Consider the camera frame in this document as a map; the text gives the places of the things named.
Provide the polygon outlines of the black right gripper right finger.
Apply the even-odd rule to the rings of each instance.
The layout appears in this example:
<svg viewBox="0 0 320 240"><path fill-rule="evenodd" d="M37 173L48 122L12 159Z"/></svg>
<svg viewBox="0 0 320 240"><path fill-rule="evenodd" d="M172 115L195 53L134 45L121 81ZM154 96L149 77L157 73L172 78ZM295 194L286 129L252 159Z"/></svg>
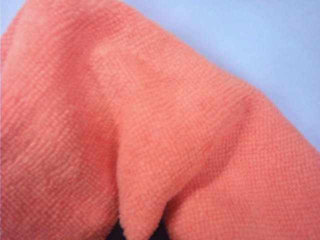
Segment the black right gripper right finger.
<svg viewBox="0 0 320 240"><path fill-rule="evenodd" d="M165 225L164 215L161 216L158 227L150 236L149 240L171 240Z"/></svg>

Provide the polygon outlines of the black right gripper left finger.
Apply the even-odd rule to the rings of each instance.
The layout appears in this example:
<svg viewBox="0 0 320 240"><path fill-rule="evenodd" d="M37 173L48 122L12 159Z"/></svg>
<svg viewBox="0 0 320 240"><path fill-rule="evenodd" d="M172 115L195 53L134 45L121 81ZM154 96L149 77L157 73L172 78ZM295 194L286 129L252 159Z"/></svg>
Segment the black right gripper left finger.
<svg viewBox="0 0 320 240"><path fill-rule="evenodd" d="M126 237L124 236L124 230L120 225L119 219L106 237L106 240L126 240Z"/></svg>

